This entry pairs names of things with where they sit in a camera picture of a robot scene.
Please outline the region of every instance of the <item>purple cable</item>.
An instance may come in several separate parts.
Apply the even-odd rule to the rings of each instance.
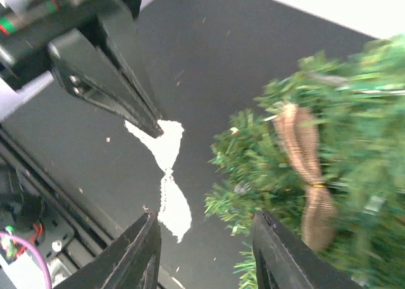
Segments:
[[[45,278],[45,288],[46,289],[52,289],[52,279],[51,275],[49,274],[48,266],[46,264],[46,261],[42,257],[41,253],[39,253],[38,249],[32,245],[30,242],[20,238],[16,237],[15,235],[10,235],[6,232],[0,231],[0,238],[9,238],[11,240],[14,240],[15,242],[19,243],[20,245],[23,245],[26,247],[29,251],[31,251],[32,255],[37,259],[38,265],[44,274]]]

